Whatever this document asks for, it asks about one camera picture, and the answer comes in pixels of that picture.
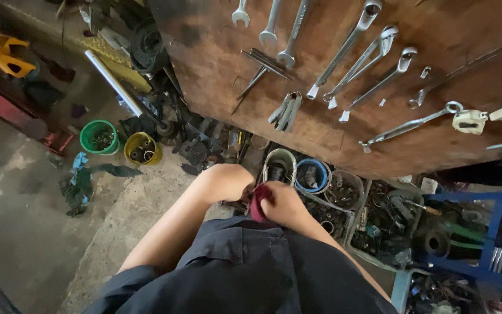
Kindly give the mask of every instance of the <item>ring spanner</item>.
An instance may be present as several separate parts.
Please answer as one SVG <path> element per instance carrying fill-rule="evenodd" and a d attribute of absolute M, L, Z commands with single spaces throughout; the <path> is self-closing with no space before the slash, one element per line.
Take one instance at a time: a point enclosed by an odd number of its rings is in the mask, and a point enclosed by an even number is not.
<path fill-rule="evenodd" d="M 397 126 L 392 130 L 389 130 L 387 132 L 384 132 L 384 133 L 377 135 L 376 137 L 367 141 L 366 143 L 360 141 L 359 144 L 361 144 L 361 146 L 363 146 L 364 152 L 371 153 L 371 149 L 369 148 L 369 146 L 371 146 L 373 143 L 382 142 L 384 140 L 391 139 L 394 136 L 398 136 L 402 133 L 412 131 L 413 129 L 415 129 L 419 126 L 422 126 L 424 123 L 431 121 L 435 118 L 439 118 L 440 116 L 444 116 L 447 113 L 453 113 L 454 115 L 457 115 L 462 110 L 464 110 L 464 106 L 461 103 L 456 102 L 456 101 L 450 101 L 445 105 L 444 109 L 439 112 L 436 112 L 436 113 L 429 115 L 425 118 L 419 118 L 419 119 L 408 121 L 401 126 Z"/>
<path fill-rule="evenodd" d="M 353 79 L 358 77 L 361 73 L 363 73 L 367 68 L 371 65 L 375 64 L 375 62 L 379 61 L 382 57 L 386 56 L 390 51 L 390 47 L 392 46 L 392 41 L 394 36 L 398 34 L 398 27 L 396 26 L 387 26 L 383 29 L 383 32 L 379 37 L 367 47 L 365 52 L 359 57 L 356 63 L 350 68 L 348 73 L 344 75 L 342 80 L 338 83 L 338 85 L 331 91 L 323 95 L 323 100 L 329 103 L 329 109 L 334 109 L 338 104 L 336 103 L 336 94 L 340 93 L 342 89 Z M 375 50 L 379 47 L 379 55 L 373 58 L 373 60 L 366 64 L 365 67 L 359 70 L 359 67 L 362 66 L 365 61 L 369 58 L 369 56 L 375 52 Z"/>
<path fill-rule="evenodd" d="M 330 75 L 336 69 L 336 66 L 340 62 L 340 60 L 344 57 L 344 55 L 350 50 L 350 48 L 354 45 L 354 43 L 357 41 L 358 37 L 369 28 L 373 20 L 377 17 L 377 14 L 381 11 L 383 8 L 383 4 L 381 3 L 380 0 L 367 0 L 365 4 L 363 5 L 363 12 L 361 13 L 361 16 L 359 17 L 358 24 L 348 36 L 346 41 L 342 44 L 334 58 L 332 58 L 332 61 L 329 63 L 329 65 L 324 69 L 323 73 L 317 78 L 317 82 L 311 87 L 311 90 L 307 93 L 307 97 L 309 99 L 315 99 L 317 96 L 317 92 L 319 90 L 320 86 L 323 86 L 326 84 L 326 80 L 329 79 Z"/>
<path fill-rule="evenodd" d="M 406 72 L 408 70 L 408 67 L 410 66 L 410 63 L 412 62 L 412 59 L 414 56 L 418 53 L 417 48 L 415 47 L 406 47 L 404 50 L 402 50 L 402 54 L 400 56 L 400 59 L 398 60 L 398 64 L 394 66 L 393 68 L 390 68 L 386 72 L 386 74 L 383 75 L 383 78 L 372 88 L 370 88 L 365 94 L 359 96 L 354 100 L 354 102 L 344 110 L 342 113 L 342 116 L 338 121 L 340 122 L 348 122 L 348 119 L 350 118 L 350 111 L 352 108 L 355 106 L 359 106 L 363 100 L 365 100 L 368 96 L 372 95 L 374 92 L 376 92 L 378 89 L 384 87 L 387 85 L 389 82 L 394 80 L 396 77 L 400 76 L 402 73 Z"/>

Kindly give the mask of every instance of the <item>dark shirt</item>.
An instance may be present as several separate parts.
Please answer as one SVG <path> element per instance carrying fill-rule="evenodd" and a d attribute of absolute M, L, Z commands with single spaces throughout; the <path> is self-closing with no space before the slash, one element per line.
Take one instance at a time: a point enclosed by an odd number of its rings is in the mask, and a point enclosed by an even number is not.
<path fill-rule="evenodd" d="M 396 310 L 336 248 L 234 217 L 204 223 L 170 273 L 139 266 L 115 275 L 85 313 L 396 314 Z"/>

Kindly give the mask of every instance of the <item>hand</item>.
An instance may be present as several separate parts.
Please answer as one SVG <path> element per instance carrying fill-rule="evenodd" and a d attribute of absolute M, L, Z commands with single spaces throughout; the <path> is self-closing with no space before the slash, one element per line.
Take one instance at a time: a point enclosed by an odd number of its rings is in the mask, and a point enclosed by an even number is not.
<path fill-rule="evenodd" d="M 295 231 L 304 219 L 311 218 L 294 188 L 278 181 L 268 181 L 265 184 L 272 191 L 274 199 L 274 203 L 267 199 L 261 200 L 261 208 L 269 220 Z"/>
<path fill-rule="evenodd" d="M 203 171 L 189 189 L 203 201 L 237 201 L 244 190 L 255 183 L 255 178 L 238 164 L 216 164 Z"/>

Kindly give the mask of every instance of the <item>blue bucket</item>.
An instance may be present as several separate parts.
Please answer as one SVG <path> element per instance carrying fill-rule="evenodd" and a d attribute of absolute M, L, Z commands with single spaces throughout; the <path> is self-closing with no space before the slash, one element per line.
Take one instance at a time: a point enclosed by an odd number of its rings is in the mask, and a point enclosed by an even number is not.
<path fill-rule="evenodd" d="M 326 167 L 317 159 L 312 159 L 312 158 L 306 158 L 303 159 L 302 161 L 297 163 L 297 171 L 299 173 L 300 167 L 302 166 L 314 166 L 317 168 L 317 171 L 315 172 L 315 181 L 317 182 L 318 186 L 316 189 L 314 188 L 305 188 L 301 185 L 301 183 L 296 180 L 296 185 L 299 189 L 309 192 L 309 193 L 315 193 L 323 189 L 329 182 L 328 182 L 328 175 L 327 175 L 327 170 Z"/>

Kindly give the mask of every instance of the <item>green bucket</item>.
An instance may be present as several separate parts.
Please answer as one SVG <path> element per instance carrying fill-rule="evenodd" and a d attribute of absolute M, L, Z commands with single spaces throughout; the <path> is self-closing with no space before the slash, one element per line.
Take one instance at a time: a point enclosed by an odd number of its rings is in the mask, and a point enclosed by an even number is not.
<path fill-rule="evenodd" d="M 112 129 L 114 135 L 112 143 L 108 147 L 98 150 L 99 148 L 94 144 L 95 137 L 109 129 Z M 119 150 L 117 130 L 114 125 L 106 120 L 94 120 L 85 125 L 80 131 L 79 139 L 80 145 L 89 153 L 113 155 Z"/>

